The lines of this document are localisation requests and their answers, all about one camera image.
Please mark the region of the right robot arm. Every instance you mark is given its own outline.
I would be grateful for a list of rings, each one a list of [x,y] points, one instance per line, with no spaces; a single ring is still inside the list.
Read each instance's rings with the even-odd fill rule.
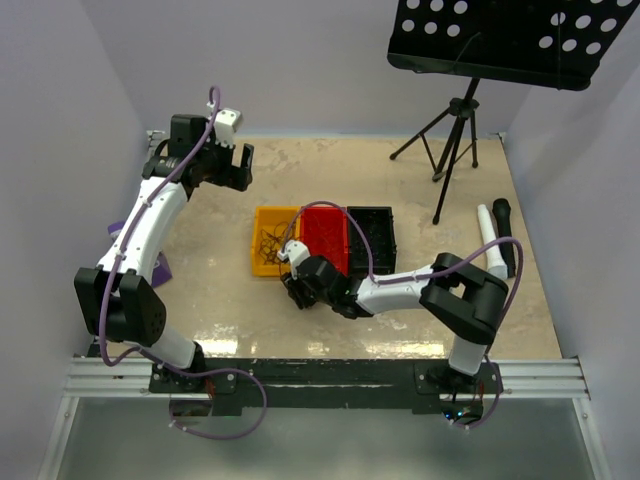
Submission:
[[[282,282],[300,309],[322,303],[348,319],[399,310],[430,312],[454,333],[445,369],[448,386],[466,393],[480,382],[480,366],[495,340],[509,292],[498,277],[451,253],[411,272],[363,279],[341,273],[298,242],[278,257],[289,265]]]

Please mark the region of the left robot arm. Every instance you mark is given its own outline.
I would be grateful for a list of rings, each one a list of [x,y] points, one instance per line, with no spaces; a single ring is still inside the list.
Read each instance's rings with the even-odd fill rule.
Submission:
[[[241,112],[223,109],[210,117],[172,117],[142,171],[132,211],[107,253],[74,278],[88,332],[100,353],[108,342],[125,343],[153,361],[173,367],[171,378],[185,392],[207,380],[198,344],[167,324],[167,310],[153,286],[153,270],[164,240],[195,189],[203,183],[245,191],[252,182],[254,148],[243,147],[233,163]]]

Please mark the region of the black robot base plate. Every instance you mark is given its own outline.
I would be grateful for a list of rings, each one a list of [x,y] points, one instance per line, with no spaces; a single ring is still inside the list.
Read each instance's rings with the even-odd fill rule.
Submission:
[[[262,406],[449,414],[455,404],[480,414],[481,397],[503,392],[497,365],[485,363],[469,377],[445,359],[206,358],[200,366],[209,373],[204,378],[154,366],[149,391],[174,399],[202,395],[215,416]]]

